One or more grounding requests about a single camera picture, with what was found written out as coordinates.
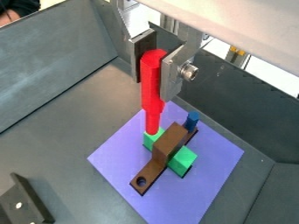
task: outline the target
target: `gray floor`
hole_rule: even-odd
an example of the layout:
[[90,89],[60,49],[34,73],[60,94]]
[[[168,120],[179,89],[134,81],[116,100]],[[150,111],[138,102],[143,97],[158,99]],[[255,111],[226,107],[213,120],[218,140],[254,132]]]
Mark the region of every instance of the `gray floor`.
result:
[[299,221],[299,165],[275,164],[246,224],[297,224]]
[[[58,224],[144,222],[87,161],[140,109],[139,85],[127,74],[128,64],[115,59],[0,135],[0,195],[14,184],[10,173],[26,176]],[[246,151],[202,223],[238,224],[274,161],[206,115],[202,120]]]

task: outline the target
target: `red cylinder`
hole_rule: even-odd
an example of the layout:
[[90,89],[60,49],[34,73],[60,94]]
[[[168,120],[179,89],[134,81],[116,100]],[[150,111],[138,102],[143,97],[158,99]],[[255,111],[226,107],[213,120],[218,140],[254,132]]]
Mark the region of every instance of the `red cylinder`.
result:
[[146,132],[155,135],[159,130],[164,101],[160,99],[162,49],[147,51],[140,59],[142,107],[146,111]]

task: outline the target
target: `metal bracket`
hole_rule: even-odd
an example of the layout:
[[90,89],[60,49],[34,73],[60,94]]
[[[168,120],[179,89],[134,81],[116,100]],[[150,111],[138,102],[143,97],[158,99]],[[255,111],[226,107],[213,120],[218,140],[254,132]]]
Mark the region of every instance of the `metal bracket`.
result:
[[120,24],[126,39],[131,39],[150,29],[146,8],[136,1],[111,0],[116,20]]
[[199,68],[193,65],[202,47],[203,33],[180,23],[178,38],[184,44],[166,56],[162,64],[160,97],[168,102],[182,91],[183,79],[193,81]]
[[140,82],[140,59],[148,50],[156,48],[156,32],[148,29],[143,34],[128,40],[131,55],[131,74],[136,82]]
[[55,219],[28,180],[16,173],[11,177],[15,185],[0,196],[0,223],[54,223]]
[[160,26],[171,33],[178,35],[178,29],[179,29],[179,21],[175,20],[172,17],[168,17],[167,15],[162,14],[160,16]]

